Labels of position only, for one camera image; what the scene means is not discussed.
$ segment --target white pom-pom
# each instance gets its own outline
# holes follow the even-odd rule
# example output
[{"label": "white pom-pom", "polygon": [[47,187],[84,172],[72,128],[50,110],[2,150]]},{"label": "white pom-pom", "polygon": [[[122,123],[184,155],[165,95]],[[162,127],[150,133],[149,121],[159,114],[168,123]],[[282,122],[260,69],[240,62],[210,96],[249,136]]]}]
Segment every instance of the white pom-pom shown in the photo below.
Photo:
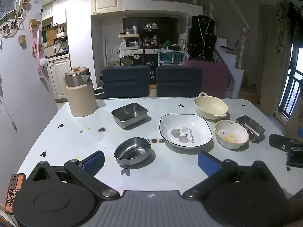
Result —
[{"label": "white pom-pom", "polygon": [[44,67],[46,65],[47,65],[47,59],[46,58],[41,58],[39,66]]}]

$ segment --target chair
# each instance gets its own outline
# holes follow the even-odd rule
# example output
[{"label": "chair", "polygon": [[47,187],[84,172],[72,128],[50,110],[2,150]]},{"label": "chair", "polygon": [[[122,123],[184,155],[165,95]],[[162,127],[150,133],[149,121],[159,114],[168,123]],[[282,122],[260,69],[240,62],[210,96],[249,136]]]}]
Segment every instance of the chair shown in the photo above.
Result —
[{"label": "chair", "polygon": [[203,71],[196,67],[158,66],[158,97],[197,97]]},{"label": "chair", "polygon": [[197,67],[203,70],[203,78],[200,92],[205,92],[209,96],[225,98],[228,85],[228,66],[221,63],[184,60],[183,67]]},{"label": "chair", "polygon": [[106,67],[102,75],[106,98],[149,96],[150,68],[147,65]]}]

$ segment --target metal screw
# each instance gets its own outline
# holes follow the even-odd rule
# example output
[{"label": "metal screw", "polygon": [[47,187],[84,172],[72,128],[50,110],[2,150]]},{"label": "metal screw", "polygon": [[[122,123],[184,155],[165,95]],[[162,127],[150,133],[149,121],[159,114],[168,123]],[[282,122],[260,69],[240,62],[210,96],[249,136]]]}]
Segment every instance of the metal screw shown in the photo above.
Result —
[{"label": "metal screw", "polygon": [[188,190],[185,192],[185,195],[190,198],[197,198],[200,195],[200,192],[197,191],[196,189]]},{"label": "metal screw", "polygon": [[115,191],[114,189],[106,189],[102,192],[102,195],[107,198],[111,198],[111,197],[115,196],[116,194],[117,194],[117,191]]}]

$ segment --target wooden lid knob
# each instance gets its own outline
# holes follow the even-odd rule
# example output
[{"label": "wooden lid knob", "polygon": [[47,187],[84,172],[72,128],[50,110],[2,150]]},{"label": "wooden lid knob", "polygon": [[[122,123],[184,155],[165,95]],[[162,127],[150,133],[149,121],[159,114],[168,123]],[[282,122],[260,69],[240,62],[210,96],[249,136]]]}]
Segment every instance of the wooden lid knob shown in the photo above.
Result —
[{"label": "wooden lid knob", "polygon": [[80,68],[79,66],[74,66],[74,67],[73,67],[74,72],[78,72],[78,71],[79,71],[79,68]]}]

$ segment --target white shelf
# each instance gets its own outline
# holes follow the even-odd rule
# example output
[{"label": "white shelf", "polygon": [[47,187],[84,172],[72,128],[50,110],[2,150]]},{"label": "white shelf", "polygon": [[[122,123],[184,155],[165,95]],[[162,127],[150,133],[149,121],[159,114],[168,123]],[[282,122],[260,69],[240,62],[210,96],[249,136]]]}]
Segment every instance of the white shelf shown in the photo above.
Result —
[{"label": "white shelf", "polygon": [[140,34],[122,34],[122,35],[119,35],[119,38],[128,38],[128,37],[140,37]]},{"label": "white shelf", "polygon": [[139,50],[139,49],[140,49],[140,46],[119,48],[119,50]]}]

